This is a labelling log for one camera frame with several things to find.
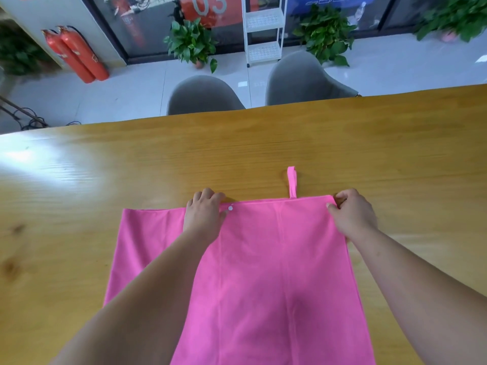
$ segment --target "white shelf rack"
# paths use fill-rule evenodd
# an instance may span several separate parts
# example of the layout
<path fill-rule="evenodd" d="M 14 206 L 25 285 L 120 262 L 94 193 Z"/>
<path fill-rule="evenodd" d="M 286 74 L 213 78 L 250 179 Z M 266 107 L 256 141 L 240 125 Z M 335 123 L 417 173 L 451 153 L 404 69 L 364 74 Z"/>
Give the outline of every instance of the white shelf rack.
<path fill-rule="evenodd" d="M 264 61 L 279 60 L 283 55 L 283 39 L 284 39 L 284 27 L 286 24 L 286 11 L 287 0 L 279 0 L 279 7 L 251 11 L 246 10 L 246 0 L 242 2 L 242 18 L 243 18 L 243 30 L 244 30 L 244 43 L 245 52 L 247 58 L 247 67 L 251 64 L 261 63 Z M 258 43 L 255 45 L 249 45 L 247 40 L 247 33 L 259 32 L 262 30 L 277 29 L 277 39 L 274 42 Z"/>

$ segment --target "green plant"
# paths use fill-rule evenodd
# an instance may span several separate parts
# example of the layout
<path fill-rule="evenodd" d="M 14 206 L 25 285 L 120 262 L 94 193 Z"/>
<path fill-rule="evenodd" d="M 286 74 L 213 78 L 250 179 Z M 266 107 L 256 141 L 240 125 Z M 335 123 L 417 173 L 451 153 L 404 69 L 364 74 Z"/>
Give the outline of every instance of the green plant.
<path fill-rule="evenodd" d="M 39 61 L 51 60 L 20 27 L 0 26 L 0 65 L 6 74 L 38 73 Z"/>
<path fill-rule="evenodd" d="M 314 54 L 320 63 L 331 60 L 336 65 L 349 67 L 341 54 L 348 48 L 352 49 L 354 39 L 348 37 L 348 33 L 355 28 L 356 25 L 349 25 L 347 18 L 341 16 L 340 9 L 330 5 L 320 9 L 318 5 L 311 5 L 311 15 L 301 21 L 293 34 L 301 37 L 306 50 Z"/>
<path fill-rule="evenodd" d="M 425 13 L 419 23 L 416 37 L 421 41 L 429 32 L 455 32 L 469 42 L 487 27 L 487 0 L 447 0 L 440 9 Z"/>
<path fill-rule="evenodd" d="M 173 53 L 174 57 L 181 61 L 190 61 L 193 64 L 201 61 L 208 62 L 208 55 L 216 51 L 216 41 L 211 37 L 211 31 L 206 29 L 201 23 L 200 18 L 193 22 L 189 20 L 184 21 L 184 25 L 178 22 L 173 22 L 171 26 L 171 36 L 164 38 L 164 42 L 168 43 L 168 53 Z M 217 61 L 211 59 L 210 69 L 215 72 Z"/>

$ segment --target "gray chair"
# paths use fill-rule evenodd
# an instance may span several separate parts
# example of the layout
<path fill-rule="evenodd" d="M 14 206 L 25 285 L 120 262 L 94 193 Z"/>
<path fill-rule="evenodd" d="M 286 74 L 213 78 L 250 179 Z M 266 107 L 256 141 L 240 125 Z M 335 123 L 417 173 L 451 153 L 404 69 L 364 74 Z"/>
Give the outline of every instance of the gray chair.
<path fill-rule="evenodd" d="M 167 104 L 167 115 L 245 109 L 235 92 L 221 79 L 197 75 L 182 81 Z"/>
<path fill-rule="evenodd" d="M 338 99 L 356 97 L 357 94 L 354 89 L 326 74 L 314 55 L 298 51 L 281 59 L 272 69 L 265 104 Z"/>

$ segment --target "wood grain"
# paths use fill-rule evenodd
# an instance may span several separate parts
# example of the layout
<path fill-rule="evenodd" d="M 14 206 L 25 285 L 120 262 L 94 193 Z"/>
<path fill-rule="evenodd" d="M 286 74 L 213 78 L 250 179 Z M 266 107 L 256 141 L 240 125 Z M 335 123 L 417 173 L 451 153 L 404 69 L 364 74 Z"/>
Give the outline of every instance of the wood grain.
<path fill-rule="evenodd" d="M 0 363 L 46 363 L 101 307 L 121 210 L 355 187 L 381 228 L 487 294 L 487 85 L 0 136 Z M 357 251 L 378 364 L 420 363 Z"/>

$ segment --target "pink fabric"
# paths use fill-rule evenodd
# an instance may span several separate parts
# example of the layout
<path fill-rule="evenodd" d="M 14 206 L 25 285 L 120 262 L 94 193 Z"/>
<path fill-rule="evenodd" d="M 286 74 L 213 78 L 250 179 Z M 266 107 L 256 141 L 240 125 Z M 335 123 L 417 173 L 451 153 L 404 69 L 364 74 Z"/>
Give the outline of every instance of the pink fabric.
<path fill-rule="evenodd" d="M 288 175 L 295 197 L 294 168 Z M 232 204 L 198 266 L 172 365 L 375 364 L 327 202 L 333 197 Z M 184 214 L 123 211 L 105 304 L 177 238 Z"/>

